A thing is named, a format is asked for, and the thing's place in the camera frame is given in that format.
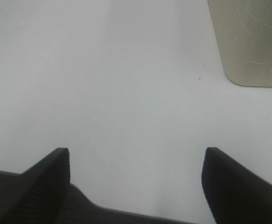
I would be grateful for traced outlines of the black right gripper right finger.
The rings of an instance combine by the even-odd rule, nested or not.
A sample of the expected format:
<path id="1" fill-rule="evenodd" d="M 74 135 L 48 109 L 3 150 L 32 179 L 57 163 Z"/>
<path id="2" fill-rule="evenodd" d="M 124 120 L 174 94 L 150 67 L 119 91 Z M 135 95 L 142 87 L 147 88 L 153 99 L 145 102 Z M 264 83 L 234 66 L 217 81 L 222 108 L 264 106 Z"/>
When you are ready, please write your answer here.
<path id="1" fill-rule="evenodd" d="M 216 147 L 206 149 L 202 188 L 218 224 L 272 224 L 272 184 Z"/>

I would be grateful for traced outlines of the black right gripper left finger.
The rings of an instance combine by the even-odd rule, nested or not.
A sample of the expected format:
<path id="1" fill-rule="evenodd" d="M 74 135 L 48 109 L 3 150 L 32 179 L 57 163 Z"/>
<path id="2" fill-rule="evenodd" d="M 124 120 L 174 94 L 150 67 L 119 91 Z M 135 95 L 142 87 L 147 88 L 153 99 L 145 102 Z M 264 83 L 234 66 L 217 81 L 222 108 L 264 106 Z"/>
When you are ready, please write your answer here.
<path id="1" fill-rule="evenodd" d="M 53 224 L 70 186 L 69 150 L 57 148 L 21 174 L 0 171 L 0 224 Z"/>

